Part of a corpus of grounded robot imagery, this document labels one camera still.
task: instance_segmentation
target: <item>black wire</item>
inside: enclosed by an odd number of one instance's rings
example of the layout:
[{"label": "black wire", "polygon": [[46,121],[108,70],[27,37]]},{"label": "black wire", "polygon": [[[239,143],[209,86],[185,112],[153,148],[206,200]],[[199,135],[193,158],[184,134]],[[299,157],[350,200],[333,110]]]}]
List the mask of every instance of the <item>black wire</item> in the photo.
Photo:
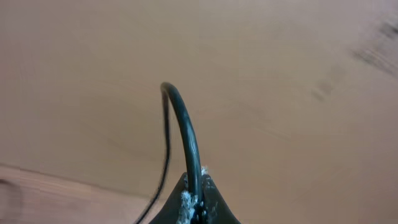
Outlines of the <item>black wire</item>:
[{"label": "black wire", "polygon": [[160,86],[162,91],[162,105],[163,105],[163,117],[164,117],[164,135],[166,140],[166,153],[163,166],[163,173],[160,178],[159,186],[156,193],[150,200],[149,204],[146,206],[144,211],[134,222],[139,224],[145,216],[148,214],[149,210],[155,204],[156,200],[159,198],[160,193],[164,187],[164,183],[167,176],[167,171],[169,169],[170,163],[170,123],[169,123],[169,98],[173,105],[175,115],[180,126],[180,132],[182,135],[182,142],[185,152],[185,162],[187,164],[187,177],[188,177],[188,191],[198,196],[198,202],[201,202],[201,167],[200,167],[200,157],[198,151],[198,144],[195,137],[195,132],[191,120],[188,115],[188,111],[185,104],[180,96],[180,93],[170,83],[162,83]]}]

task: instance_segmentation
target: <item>black device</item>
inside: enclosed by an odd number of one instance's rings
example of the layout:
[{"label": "black device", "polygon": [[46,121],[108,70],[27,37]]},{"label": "black device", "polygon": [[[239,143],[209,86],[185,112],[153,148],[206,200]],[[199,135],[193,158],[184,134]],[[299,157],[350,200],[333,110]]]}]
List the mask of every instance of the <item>black device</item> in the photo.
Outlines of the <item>black device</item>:
[{"label": "black device", "polygon": [[162,92],[164,132],[166,153],[162,178],[159,188],[151,199],[147,208],[137,219],[140,223],[163,189],[170,160],[170,124],[169,99],[174,108],[180,126],[187,172],[182,174],[172,193],[160,212],[150,221],[151,224],[235,224],[240,223],[218,191],[213,179],[208,174],[202,175],[197,140],[190,121],[188,111],[175,86],[163,83]]}]

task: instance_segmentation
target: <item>dark stain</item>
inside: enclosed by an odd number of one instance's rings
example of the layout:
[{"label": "dark stain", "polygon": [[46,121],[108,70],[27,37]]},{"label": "dark stain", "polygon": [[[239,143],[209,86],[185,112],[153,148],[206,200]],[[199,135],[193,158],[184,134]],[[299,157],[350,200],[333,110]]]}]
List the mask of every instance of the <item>dark stain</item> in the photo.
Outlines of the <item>dark stain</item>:
[{"label": "dark stain", "polygon": [[376,53],[369,51],[369,50],[360,50],[357,52],[353,52],[355,58],[365,62],[368,65],[371,65],[375,68],[380,69],[383,72],[386,72],[393,77],[396,77],[394,70],[397,70],[397,67],[385,60],[383,60],[380,56]]},{"label": "dark stain", "polygon": [[331,91],[333,90],[332,85],[329,82],[322,81],[318,83],[318,88],[327,95],[330,95]]},{"label": "dark stain", "polygon": [[325,101],[324,97],[321,96],[321,94],[319,94],[318,92],[311,91],[311,95],[312,95],[315,99],[317,99],[319,102],[324,102],[324,101]]},{"label": "dark stain", "polygon": [[381,26],[380,32],[386,37],[394,40],[398,35],[398,24],[392,25],[385,23]]}]

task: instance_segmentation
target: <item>black cable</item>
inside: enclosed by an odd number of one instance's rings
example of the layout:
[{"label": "black cable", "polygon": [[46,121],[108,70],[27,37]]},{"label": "black cable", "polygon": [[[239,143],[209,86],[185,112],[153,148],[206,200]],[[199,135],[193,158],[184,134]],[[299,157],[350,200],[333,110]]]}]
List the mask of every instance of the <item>black cable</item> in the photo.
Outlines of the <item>black cable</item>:
[{"label": "black cable", "polygon": [[150,200],[149,204],[146,206],[144,211],[141,213],[139,218],[134,222],[139,224],[145,216],[148,214],[149,210],[155,204],[156,200],[159,198],[160,193],[164,187],[164,183],[167,176],[167,171],[169,169],[170,163],[170,124],[169,124],[169,98],[173,105],[175,115],[180,126],[180,132],[182,136],[182,142],[185,152],[185,163],[187,164],[187,177],[188,177],[188,191],[192,195],[198,196],[198,202],[201,202],[201,166],[200,157],[198,151],[197,139],[195,137],[195,132],[191,120],[188,115],[188,111],[185,104],[180,96],[180,93],[170,83],[162,83],[160,86],[162,91],[162,104],[163,104],[163,117],[164,117],[164,134],[166,140],[166,154],[163,166],[162,177],[160,178],[160,183],[157,188],[156,193]]}]

